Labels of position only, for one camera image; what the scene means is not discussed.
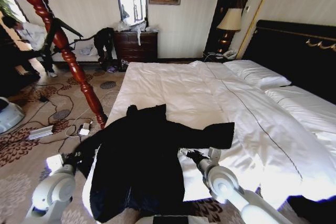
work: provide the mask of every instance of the table lamp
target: table lamp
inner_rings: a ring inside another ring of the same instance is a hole
[[[217,26],[218,29],[225,30],[223,37],[218,41],[218,52],[226,52],[229,49],[235,32],[240,30],[242,23],[241,12],[241,8],[229,8],[222,22]]]

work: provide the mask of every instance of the black jacket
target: black jacket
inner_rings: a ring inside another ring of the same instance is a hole
[[[94,218],[106,222],[126,207],[172,214],[182,203],[184,184],[179,147],[230,148],[234,123],[195,130],[166,120],[166,105],[137,110],[86,139],[75,150],[84,158],[78,168],[87,177],[99,148],[90,192]]]

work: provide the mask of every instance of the floor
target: floor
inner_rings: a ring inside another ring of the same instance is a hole
[[[55,78],[47,77],[36,61],[34,67],[41,73],[40,80],[9,98],[23,108],[26,116],[15,128],[0,135],[0,223],[17,224],[24,219],[35,187],[49,174],[46,158],[59,152],[70,153],[83,141],[85,137],[75,136],[82,123],[92,121],[90,135],[100,130],[80,86],[67,67],[55,67],[58,74]],[[125,73],[107,73],[97,65],[83,68],[108,115],[118,95],[115,91],[120,89]],[[41,96],[49,101],[39,101]],[[27,139],[31,130],[51,124],[54,125],[53,135],[33,141]],[[80,172],[76,173],[75,179],[73,201],[64,211],[62,223],[95,223],[82,204],[81,192],[86,180]],[[219,204],[211,199],[188,202],[185,204],[185,212],[206,216],[215,223],[244,223],[229,202]],[[307,223],[298,218],[287,203],[282,206],[281,212],[293,223]],[[108,224],[132,224],[138,218],[138,211],[126,209]]]

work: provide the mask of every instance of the wooden dresser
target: wooden dresser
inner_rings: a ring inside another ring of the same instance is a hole
[[[116,48],[119,70],[125,71],[121,66],[121,59],[128,62],[154,62],[157,60],[158,33],[144,31],[140,35],[132,31],[116,31],[113,34],[114,46]]]

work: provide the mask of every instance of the black headboard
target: black headboard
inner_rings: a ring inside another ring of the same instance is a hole
[[[287,77],[292,85],[336,104],[334,44],[333,26],[259,20],[243,59],[269,68]]]

